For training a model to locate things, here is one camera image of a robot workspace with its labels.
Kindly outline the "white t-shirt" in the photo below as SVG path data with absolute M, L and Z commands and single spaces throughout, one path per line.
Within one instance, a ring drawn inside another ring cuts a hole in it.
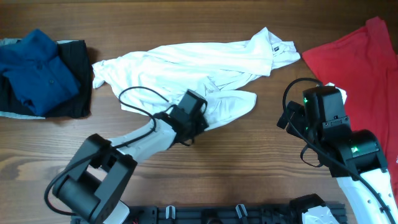
M 210 129 L 250 112 L 257 95 L 240 88 L 300 59 L 292 41 L 267 28 L 250 40 L 163 45 L 93 64 L 93 88 L 107 83 L 126 111 L 155 114 L 178 104 L 187 90 L 208 102 Z

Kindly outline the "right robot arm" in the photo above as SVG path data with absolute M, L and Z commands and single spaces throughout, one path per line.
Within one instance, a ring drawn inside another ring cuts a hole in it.
M 397 223 L 387 160 L 369 130 L 353 131 L 343 97 L 333 86 L 303 92 L 303 103 L 286 101 L 278 127 L 303 139 L 347 198 L 358 223 Z

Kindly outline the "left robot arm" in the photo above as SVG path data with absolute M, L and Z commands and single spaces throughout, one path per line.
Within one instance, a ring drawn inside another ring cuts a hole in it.
M 193 144 L 208 127 L 207 104 L 204 97 L 187 90 L 179 104 L 150 116 L 140 129 L 110 140 L 91 135 L 48 184 L 46 205 L 87 223 L 124 223 L 130 209 L 121 196 L 137 165 L 174 144 Z

